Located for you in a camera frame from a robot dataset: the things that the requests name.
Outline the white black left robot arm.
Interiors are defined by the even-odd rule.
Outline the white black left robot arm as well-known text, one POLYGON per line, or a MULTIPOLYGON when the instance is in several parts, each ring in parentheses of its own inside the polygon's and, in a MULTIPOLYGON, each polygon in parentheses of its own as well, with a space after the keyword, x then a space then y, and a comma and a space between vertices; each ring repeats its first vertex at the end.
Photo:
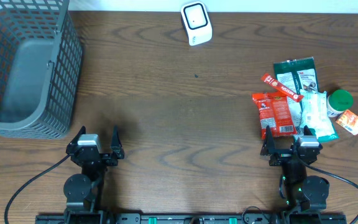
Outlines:
POLYGON ((104 177, 108 167, 118 165, 124 149, 117 127, 113 128, 110 151, 102 153, 97 134, 87 134, 83 126, 67 145, 70 160, 81 167, 81 173, 70 176, 64 184, 67 198, 64 223, 115 223, 114 215, 101 208, 104 177))

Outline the red packet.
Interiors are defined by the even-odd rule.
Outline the red packet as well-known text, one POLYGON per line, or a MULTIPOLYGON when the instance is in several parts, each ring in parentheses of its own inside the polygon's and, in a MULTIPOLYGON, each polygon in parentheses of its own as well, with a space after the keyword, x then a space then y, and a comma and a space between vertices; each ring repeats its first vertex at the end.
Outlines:
POLYGON ((265 73, 261 80, 273 87, 274 89, 278 90, 279 92, 283 93, 287 97, 290 97, 293 101, 299 103, 303 99, 303 95, 297 94, 295 91, 289 89, 289 87, 285 86, 284 84, 280 83, 278 80, 274 79, 268 73, 265 73))

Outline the green lid jar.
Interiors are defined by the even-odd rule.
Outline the green lid jar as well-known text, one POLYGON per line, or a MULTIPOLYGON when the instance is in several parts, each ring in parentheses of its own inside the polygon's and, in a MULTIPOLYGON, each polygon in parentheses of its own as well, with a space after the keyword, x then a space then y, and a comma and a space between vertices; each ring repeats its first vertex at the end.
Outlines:
POLYGON ((353 96, 346 90, 336 90, 327 97, 327 113, 330 118, 337 117, 354 103, 353 96))

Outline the red snack bag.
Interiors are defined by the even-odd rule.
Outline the red snack bag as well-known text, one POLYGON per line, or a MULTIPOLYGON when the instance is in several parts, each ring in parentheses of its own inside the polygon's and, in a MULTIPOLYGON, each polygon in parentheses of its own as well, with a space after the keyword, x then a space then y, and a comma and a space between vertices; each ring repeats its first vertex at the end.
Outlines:
POLYGON ((254 93, 252 100, 259 111, 262 139, 266 137, 267 126, 273 137, 291 136, 298 133, 292 120, 286 95, 279 91, 254 93))

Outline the white small packet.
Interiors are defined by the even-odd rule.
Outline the white small packet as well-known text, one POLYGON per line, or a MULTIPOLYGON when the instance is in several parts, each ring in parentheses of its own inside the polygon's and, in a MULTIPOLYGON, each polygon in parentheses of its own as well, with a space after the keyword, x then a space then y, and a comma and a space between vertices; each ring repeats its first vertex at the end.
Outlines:
POLYGON ((320 143, 339 139, 339 136, 328 117, 326 92, 300 90, 303 99, 301 100, 301 121, 300 129, 307 126, 320 143))

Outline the green white 3M package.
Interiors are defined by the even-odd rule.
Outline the green white 3M package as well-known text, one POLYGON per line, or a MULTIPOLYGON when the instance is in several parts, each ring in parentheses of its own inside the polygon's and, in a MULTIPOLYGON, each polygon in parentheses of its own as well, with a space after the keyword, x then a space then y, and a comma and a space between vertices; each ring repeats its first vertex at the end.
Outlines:
MULTIPOLYGON (((276 79, 299 95, 301 94, 300 90, 323 93, 319 90, 318 76, 312 57, 274 63, 273 69, 276 79)), ((288 107, 298 132, 294 135, 296 139, 303 135, 300 129, 301 104, 290 98, 288 99, 288 107)))

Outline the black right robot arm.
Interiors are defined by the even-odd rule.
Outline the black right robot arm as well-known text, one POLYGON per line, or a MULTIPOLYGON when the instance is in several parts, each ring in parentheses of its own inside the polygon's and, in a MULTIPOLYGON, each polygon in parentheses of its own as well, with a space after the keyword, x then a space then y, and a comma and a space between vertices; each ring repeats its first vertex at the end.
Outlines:
POLYGON ((288 202, 288 209, 283 213, 288 217, 308 212, 318 213, 326 209, 329 195, 329 182, 306 172, 306 166, 317 161, 317 155, 323 147, 307 126, 304 127, 304 132, 290 148, 278 149, 272 131, 267 126, 260 152, 262 156, 270 157, 270 166, 282 168, 279 192, 281 198, 288 202))

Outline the orange Kleenex tissue pack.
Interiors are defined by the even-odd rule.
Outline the orange Kleenex tissue pack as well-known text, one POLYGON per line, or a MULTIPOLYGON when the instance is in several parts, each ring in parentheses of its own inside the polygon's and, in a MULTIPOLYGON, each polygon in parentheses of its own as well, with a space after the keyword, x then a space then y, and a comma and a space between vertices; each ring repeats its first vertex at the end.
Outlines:
POLYGON ((345 110, 336 120, 336 123, 349 131, 351 134, 358 135, 358 115, 345 110))

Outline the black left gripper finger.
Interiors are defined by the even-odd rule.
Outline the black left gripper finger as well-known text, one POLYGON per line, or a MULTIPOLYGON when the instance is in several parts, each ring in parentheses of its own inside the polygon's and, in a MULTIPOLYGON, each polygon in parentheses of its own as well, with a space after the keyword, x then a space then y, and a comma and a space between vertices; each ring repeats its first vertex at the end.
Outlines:
POLYGON ((74 155, 76 153, 76 151, 79 150, 79 148, 80 148, 80 146, 78 144, 79 138, 82 134, 85 134, 85 133, 86 133, 86 128, 85 128, 85 126, 82 126, 81 129, 76 134, 76 136, 67 145, 65 152, 68 155, 74 155))
POLYGON ((117 126, 113 128, 110 148, 117 159, 123 159, 125 157, 124 148, 121 144, 121 140, 119 139, 117 126))

